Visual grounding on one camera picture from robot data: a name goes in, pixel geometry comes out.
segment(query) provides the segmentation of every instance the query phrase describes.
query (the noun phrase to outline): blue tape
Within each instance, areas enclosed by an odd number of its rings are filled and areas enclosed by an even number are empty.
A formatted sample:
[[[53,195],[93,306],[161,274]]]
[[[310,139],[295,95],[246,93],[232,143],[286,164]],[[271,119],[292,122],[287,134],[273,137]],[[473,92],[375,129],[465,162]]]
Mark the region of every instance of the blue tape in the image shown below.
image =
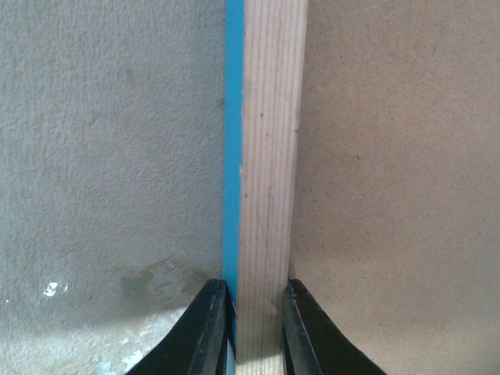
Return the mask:
[[[231,297],[238,297],[238,225],[240,165],[243,158],[243,41],[245,0],[226,1],[226,83],[223,189],[222,277]]]

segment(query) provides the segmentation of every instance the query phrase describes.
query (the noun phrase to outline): wood grain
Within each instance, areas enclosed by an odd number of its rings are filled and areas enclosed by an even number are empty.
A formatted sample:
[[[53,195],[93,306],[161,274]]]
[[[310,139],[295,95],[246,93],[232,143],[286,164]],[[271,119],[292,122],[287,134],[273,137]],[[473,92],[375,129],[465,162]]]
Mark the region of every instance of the wood grain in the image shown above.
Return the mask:
[[[307,0],[245,2],[237,373],[283,373]]]

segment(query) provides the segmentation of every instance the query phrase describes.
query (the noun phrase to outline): cardboard surface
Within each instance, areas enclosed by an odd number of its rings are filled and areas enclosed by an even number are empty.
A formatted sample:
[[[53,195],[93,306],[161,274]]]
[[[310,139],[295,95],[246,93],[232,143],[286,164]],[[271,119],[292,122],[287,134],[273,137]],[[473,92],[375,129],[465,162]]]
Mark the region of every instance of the cardboard surface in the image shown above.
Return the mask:
[[[500,373],[500,3],[309,4],[292,273],[388,373]]]

